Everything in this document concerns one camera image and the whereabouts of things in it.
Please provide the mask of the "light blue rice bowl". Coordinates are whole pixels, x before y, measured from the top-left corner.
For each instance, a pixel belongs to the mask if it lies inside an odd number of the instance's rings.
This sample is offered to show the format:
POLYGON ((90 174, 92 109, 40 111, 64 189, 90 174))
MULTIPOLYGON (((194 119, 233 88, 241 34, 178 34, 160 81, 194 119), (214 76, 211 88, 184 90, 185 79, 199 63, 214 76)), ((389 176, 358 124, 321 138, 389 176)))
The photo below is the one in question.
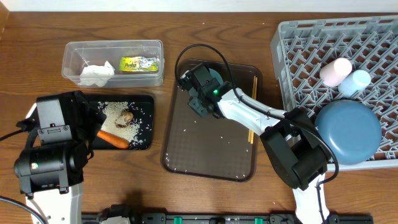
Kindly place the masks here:
POLYGON ((210 71, 210 75, 213 77, 213 78, 216 78, 216 80, 218 81, 218 83, 220 84, 220 85, 222 85, 223 84, 223 79, 222 79, 222 77, 221 77, 221 75, 216 71, 216 70, 213 70, 213 69, 209 69, 209 71, 210 71))

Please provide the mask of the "wooden chopstick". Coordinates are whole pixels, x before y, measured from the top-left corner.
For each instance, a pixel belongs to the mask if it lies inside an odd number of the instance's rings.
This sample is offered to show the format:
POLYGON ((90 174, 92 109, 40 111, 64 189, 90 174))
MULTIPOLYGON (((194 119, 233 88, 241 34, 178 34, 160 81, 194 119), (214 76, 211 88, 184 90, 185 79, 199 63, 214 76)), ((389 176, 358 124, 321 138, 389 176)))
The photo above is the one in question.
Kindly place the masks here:
MULTIPOLYGON (((252 89, 252 98, 256 100, 257 98, 257 76, 254 76, 254 81, 253 81, 253 89, 252 89)), ((250 133, 250 143, 254 144, 254 132, 251 130, 250 133)))
MULTIPOLYGON (((252 95, 251 97, 256 99, 256 88, 257 88, 257 76, 254 76, 253 86, 252 86, 252 95)), ((249 130, 248 141, 250 144, 254 143, 254 133, 252 130, 249 130)))

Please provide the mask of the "green snack wrapper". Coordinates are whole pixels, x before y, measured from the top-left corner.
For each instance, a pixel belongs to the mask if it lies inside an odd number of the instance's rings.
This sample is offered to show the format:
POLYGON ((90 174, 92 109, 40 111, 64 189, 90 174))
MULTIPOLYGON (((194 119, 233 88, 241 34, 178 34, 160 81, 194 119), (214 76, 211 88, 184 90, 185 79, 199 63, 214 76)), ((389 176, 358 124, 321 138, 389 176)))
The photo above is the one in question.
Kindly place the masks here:
POLYGON ((155 72, 159 65, 156 58, 122 57, 119 63, 122 72, 155 72))

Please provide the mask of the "brown food scrap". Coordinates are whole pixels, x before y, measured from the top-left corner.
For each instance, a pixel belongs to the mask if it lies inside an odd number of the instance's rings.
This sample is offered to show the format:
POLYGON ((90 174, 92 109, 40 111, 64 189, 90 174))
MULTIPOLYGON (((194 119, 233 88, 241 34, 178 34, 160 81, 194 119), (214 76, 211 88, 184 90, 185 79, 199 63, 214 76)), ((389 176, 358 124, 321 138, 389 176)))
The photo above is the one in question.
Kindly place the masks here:
POLYGON ((121 114, 115 119, 114 123, 117 128, 125 128, 130 125, 134 115, 127 110, 121 112, 121 114))

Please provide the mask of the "pile of white rice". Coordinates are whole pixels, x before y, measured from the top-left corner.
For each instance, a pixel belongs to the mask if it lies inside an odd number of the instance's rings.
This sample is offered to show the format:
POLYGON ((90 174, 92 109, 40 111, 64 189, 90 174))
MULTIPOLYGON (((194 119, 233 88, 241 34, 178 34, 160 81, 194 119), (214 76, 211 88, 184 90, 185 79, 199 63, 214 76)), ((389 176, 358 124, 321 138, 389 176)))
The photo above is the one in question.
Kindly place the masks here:
POLYGON ((101 130, 129 141, 129 149, 144 150, 152 142, 153 104, 137 101, 98 101, 98 109, 106 115, 101 130), (117 128, 115 119, 122 111, 130 111, 134 118, 125 128, 117 128))

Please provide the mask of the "orange carrot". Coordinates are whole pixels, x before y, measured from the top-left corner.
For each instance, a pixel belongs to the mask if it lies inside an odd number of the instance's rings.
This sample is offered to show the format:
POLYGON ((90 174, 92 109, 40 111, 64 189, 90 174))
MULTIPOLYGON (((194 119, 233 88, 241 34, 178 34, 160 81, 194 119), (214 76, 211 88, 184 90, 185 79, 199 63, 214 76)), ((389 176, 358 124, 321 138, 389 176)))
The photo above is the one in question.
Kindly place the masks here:
POLYGON ((118 149, 128 149, 129 148, 129 141, 115 136, 111 133, 107 133, 105 131, 98 131, 97 136, 106 142, 112 144, 113 146, 117 147, 118 149))

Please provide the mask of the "white tissue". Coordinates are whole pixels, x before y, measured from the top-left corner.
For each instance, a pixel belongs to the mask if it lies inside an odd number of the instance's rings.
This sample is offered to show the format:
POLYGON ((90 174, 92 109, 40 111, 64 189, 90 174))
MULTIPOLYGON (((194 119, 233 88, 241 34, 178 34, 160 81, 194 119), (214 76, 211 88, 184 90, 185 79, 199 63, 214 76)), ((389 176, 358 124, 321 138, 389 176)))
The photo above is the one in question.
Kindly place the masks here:
POLYGON ((108 61, 105 61, 103 66, 87 66, 80 74, 78 85, 104 87, 108 80, 114 76, 114 71, 114 67, 108 61))

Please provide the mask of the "light blue plastic cup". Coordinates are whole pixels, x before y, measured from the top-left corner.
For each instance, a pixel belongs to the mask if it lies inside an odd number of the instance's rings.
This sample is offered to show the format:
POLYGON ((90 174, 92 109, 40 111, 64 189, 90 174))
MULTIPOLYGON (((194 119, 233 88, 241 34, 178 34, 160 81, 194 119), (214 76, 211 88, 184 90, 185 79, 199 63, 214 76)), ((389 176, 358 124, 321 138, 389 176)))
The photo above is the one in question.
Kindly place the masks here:
POLYGON ((339 85, 338 91, 344 97, 351 97, 358 91, 363 91, 371 83, 371 76, 365 70, 350 73, 339 85))

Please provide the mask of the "blue plate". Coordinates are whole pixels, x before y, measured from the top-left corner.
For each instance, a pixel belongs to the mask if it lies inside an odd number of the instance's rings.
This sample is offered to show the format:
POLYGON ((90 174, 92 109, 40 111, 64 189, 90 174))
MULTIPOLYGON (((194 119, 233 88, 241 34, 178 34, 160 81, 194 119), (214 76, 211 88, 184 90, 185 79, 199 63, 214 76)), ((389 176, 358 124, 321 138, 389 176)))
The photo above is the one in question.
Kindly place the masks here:
POLYGON ((382 139, 377 116, 364 104, 338 100, 323 107, 315 126, 334 152, 338 163, 352 166, 368 160, 379 149, 382 139))

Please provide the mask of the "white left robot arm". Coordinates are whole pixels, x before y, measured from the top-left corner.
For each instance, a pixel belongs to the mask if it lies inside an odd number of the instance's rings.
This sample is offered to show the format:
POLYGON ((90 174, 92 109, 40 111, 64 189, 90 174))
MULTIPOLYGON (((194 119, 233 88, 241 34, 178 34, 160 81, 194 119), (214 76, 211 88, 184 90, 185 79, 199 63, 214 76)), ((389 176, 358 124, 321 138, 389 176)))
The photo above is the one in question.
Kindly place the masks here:
POLYGON ((14 163, 34 223, 81 223, 83 168, 106 117, 81 91, 37 98, 17 127, 27 132, 14 163))

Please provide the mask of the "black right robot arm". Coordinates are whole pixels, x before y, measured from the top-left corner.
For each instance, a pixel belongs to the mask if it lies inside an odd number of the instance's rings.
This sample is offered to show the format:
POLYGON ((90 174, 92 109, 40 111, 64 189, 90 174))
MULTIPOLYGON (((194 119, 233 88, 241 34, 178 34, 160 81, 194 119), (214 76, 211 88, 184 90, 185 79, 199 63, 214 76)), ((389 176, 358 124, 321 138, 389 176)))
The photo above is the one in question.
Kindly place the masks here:
POLYGON ((216 79, 182 89, 189 92, 188 104, 200 116, 236 121, 260 137, 275 172, 294 192, 295 214, 302 223, 327 222, 323 184, 328 181, 327 164, 336 157, 305 114, 276 110, 216 79))

